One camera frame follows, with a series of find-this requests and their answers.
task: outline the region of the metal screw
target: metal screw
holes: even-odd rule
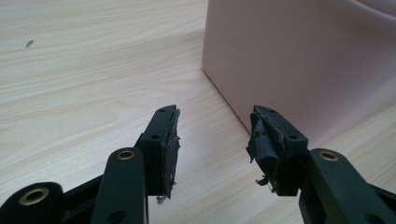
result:
[[[20,205],[32,205],[43,201],[50,194],[47,188],[31,189],[20,197]]]

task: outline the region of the wooden table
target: wooden table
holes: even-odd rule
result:
[[[172,199],[151,223],[302,223],[298,198],[254,183],[249,134],[201,67],[206,1],[0,3],[0,203],[27,185],[68,191],[102,174],[157,108],[177,105]],[[325,147],[396,192],[396,105]]]

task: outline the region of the black plastic part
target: black plastic part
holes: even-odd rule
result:
[[[147,221],[143,153],[136,147],[119,149],[107,160],[91,224]]]
[[[298,162],[309,153],[308,139],[274,109],[255,105],[250,119],[250,159],[256,160],[277,195],[296,196],[302,178]]]
[[[66,213],[64,224],[89,223],[102,175],[92,179],[64,194]]]
[[[325,223],[396,223],[394,214],[343,155],[316,148],[306,166],[326,212]]]
[[[177,120],[180,111],[175,105],[158,109],[147,129],[134,145],[145,155],[147,194],[171,197],[175,184],[177,153],[180,148]]]
[[[36,183],[20,189],[0,208],[2,224],[60,223],[64,217],[64,193],[56,183]]]
[[[374,185],[370,186],[375,190],[375,193],[379,196],[382,202],[386,204],[387,207],[392,210],[393,214],[396,216],[396,194],[376,187]]]

